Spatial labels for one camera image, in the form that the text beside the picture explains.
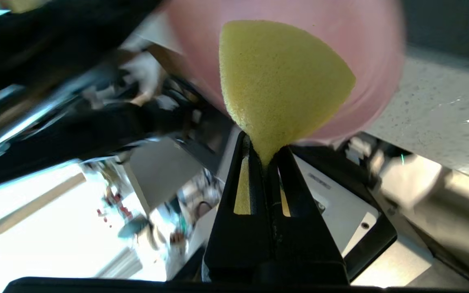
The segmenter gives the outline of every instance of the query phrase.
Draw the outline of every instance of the sponge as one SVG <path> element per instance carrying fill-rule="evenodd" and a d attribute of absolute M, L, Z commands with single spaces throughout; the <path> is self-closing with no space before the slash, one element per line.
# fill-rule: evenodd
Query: sponge
<path fill-rule="evenodd" d="M 227 110 L 263 165 L 284 145 L 327 122 L 354 87 L 351 70 L 327 44 L 279 22 L 238 20 L 220 34 Z"/>

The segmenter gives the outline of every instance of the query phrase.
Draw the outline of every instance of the speckled countertop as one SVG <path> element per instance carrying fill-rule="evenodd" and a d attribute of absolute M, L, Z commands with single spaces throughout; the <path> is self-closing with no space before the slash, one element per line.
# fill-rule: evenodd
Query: speckled countertop
<path fill-rule="evenodd" d="M 469 59 L 408 48 L 399 89 L 367 132 L 469 175 Z"/>

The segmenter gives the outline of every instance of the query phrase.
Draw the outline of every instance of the yellow sponge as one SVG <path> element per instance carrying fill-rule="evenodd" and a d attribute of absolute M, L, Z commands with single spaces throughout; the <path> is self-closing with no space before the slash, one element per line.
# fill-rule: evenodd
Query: yellow sponge
<path fill-rule="evenodd" d="M 219 60 L 227 110 L 264 165 L 282 146 L 327 122 L 355 82 L 327 44 L 278 22 L 226 23 Z"/>

